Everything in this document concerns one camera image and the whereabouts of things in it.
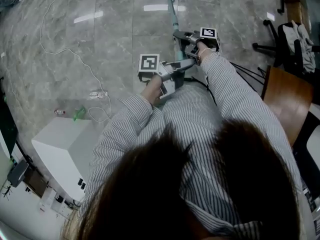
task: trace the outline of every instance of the striped shirt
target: striped shirt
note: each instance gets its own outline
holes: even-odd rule
[[[216,104],[206,89],[185,84],[160,110],[141,95],[123,100],[124,108],[103,130],[93,149],[84,213],[95,191],[112,173],[123,154],[145,144],[154,133],[161,133],[171,123],[182,147],[191,142],[193,169],[186,168],[182,180],[188,179],[185,201],[202,225],[212,234],[259,239],[258,222],[241,223],[225,181],[215,167],[218,156],[211,141],[223,119],[247,121],[268,137],[273,148],[286,162],[301,190],[298,167],[286,134],[276,116],[260,96],[238,76],[236,69],[218,52],[205,58],[201,65]]]

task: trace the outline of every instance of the bracelet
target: bracelet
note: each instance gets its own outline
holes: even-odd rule
[[[200,52],[199,54],[198,54],[198,59],[200,60],[200,58],[201,58],[201,55],[204,53],[204,51],[206,51],[206,50],[210,50],[211,51],[211,48],[209,48],[209,47],[207,47],[207,48],[205,48],[204,50],[202,50],[202,52]]]

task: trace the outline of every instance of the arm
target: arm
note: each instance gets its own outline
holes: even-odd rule
[[[218,52],[208,53],[201,66],[223,119],[247,121],[260,129],[282,156],[296,185],[301,188],[300,173],[286,133],[261,97]]]
[[[124,153],[130,149],[153,113],[152,104],[160,96],[161,77],[154,77],[141,95],[122,100],[124,108],[104,128],[93,147],[88,185],[78,216],[86,211],[96,191],[111,175]]]

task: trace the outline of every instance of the gray marble floor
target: gray marble floor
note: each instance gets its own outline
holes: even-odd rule
[[[44,171],[31,139],[52,120],[55,109],[65,110],[67,117],[81,106],[110,112],[107,102],[89,100],[99,83],[77,57],[68,51],[46,54],[40,46],[41,23],[52,1],[24,0],[0,16],[0,53],[6,54],[0,59],[0,72],[7,103],[24,150]],[[149,10],[166,4],[167,0],[57,0],[44,20],[42,42],[49,52],[70,48],[91,66],[109,93],[114,115],[121,108],[119,98],[143,88],[136,77],[141,53],[174,59],[169,13]],[[175,6],[181,30],[217,28],[222,53],[232,62],[254,71],[272,64],[272,57],[254,52],[251,45],[273,42],[262,21],[267,12],[275,16],[275,25],[286,21],[285,15],[277,14],[279,0],[176,0]],[[75,23],[87,15],[97,17]],[[261,92],[262,86],[246,78]],[[93,114],[100,120],[105,116],[99,110]]]

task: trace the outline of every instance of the dark hair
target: dark hair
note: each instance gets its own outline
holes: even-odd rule
[[[264,135],[249,123],[226,121],[212,145],[221,155],[218,166],[241,221],[260,222],[262,239],[299,239],[291,175]],[[190,146],[182,148],[168,126],[159,138],[154,135],[144,146],[128,151],[91,200],[72,238],[210,236],[203,227],[198,230],[199,221],[181,197],[187,187],[182,173],[190,163]],[[64,237],[70,232],[65,227]]]

